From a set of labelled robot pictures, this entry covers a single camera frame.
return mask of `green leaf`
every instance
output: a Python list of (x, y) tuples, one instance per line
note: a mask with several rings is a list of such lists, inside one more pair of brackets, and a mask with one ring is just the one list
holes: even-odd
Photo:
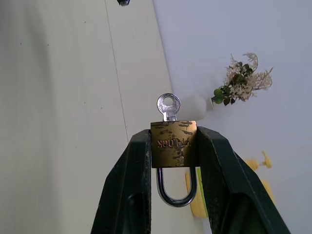
[(243, 76), (241, 74), (235, 74), (232, 78), (233, 85), (242, 80)]
[(222, 90), (221, 90), (221, 89), (215, 89), (215, 90), (214, 90), (214, 95), (215, 95), (216, 97), (222, 96)]
[(229, 94), (230, 94), (230, 92), (231, 92), (231, 88), (230, 88), (230, 87), (228, 87), (228, 86), (224, 86), (224, 90), (223, 90), (223, 92), (224, 92), (225, 94), (229, 95)]
[(247, 82), (247, 79), (246, 78), (243, 78), (241, 81), (240, 81), (240, 84), (247, 84), (248, 82)]
[(215, 104), (221, 104), (223, 102), (223, 97), (216, 96), (214, 102)]
[(226, 106), (230, 103), (230, 101), (231, 101), (230, 98), (224, 99), (223, 104)]
[(248, 64), (245, 64), (244, 67), (245, 67), (246, 71), (248, 71), (249, 65), (248, 65)]

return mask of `white flower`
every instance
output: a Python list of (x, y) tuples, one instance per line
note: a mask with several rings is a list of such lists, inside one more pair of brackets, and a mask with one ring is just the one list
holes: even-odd
[[(246, 73), (246, 68), (241, 62), (236, 61), (231, 55), (231, 65), (227, 68), (227, 77), (224, 85), (230, 88), (232, 98), (238, 98), (246, 101), (250, 96), (256, 97), (254, 91), (264, 89), (267, 90), (272, 85), (271, 70), (255, 73), (258, 67), (258, 57), (254, 53), (244, 54), (248, 57), (248, 65), (253, 70), (252, 73)], [(234, 81), (234, 76), (239, 75), (239, 79), (243, 82)]]

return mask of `black object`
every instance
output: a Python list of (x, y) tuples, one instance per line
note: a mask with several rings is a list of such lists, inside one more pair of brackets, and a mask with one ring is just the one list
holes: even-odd
[(130, 3), (130, 0), (117, 0), (120, 6), (127, 6)]
[[(213, 234), (290, 234), (258, 176), (218, 132), (198, 127)], [(91, 234), (151, 233), (151, 140), (135, 134), (106, 178)]]

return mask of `yellow object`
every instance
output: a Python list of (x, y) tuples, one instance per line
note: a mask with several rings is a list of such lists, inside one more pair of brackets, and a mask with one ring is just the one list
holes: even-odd
[[(185, 180), (186, 180), (187, 191), (189, 192), (191, 189), (191, 181), (190, 181), (189, 172), (185, 174)], [(203, 190), (202, 190), (200, 168), (197, 169), (197, 193), (196, 193), (194, 200), (191, 202), (191, 210), (192, 210), (193, 215), (196, 217), (200, 217), (200, 218), (208, 217), (206, 203), (205, 203)]]
[(258, 164), (258, 162), (254, 159), (245, 160), (246, 164), (254, 171), (256, 171), (259, 168), (259, 166), (267, 166), (267, 168), (271, 168), (272, 163), (269, 156), (265, 151), (262, 151), (262, 154), (264, 155), (265, 160), (261, 164)]
[[(259, 166), (267, 166), (267, 168), (272, 168), (272, 162), (267, 154), (267, 152), (265, 151), (262, 151), (262, 154), (264, 156), (264, 162), (258, 164), (258, 162), (254, 159), (247, 159), (245, 160), (245, 163), (253, 170), (253, 171), (256, 171)], [(271, 190), (271, 186), (269, 184), (268, 181), (266, 180), (261, 180), (262, 184), (263, 184), (263, 187), (265, 188), (265, 190), (267, 191), (268, 195), (270, 196), (271, 200), (273, 203), (275, 203), (275, 199), (273, 197), (273, 193), (272, 193), (272, 190)]]
[(261, 182), (263, 184), (263, 187), (267, 191), (269, 197), (271, 198), (272, 202), (275, 204), (275, 199), (273, 197), (273, 193), (272, 193), (271, 186), (270, 186), (269, 182), (266, 180), (261, 180)]

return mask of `white wall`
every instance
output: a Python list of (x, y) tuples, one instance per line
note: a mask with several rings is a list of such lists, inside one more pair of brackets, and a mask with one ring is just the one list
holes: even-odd
[[(153, 13), (151, 0), (0, 0), (1, 234), (90, 233), (106, 176), (171, 92)], [(153, 206), (158, 233), (157, 189)]]
[(312, 219), (312, 3), (306, 0), (154, 0), (173, 91), (206, 98), (225, 77), (230, 54), (255, 52), (273, 86), (257, 98), (217, 106), (198, 124), (219, 131), (242, 158), (272, 158), (261, 168), (292, 233)]

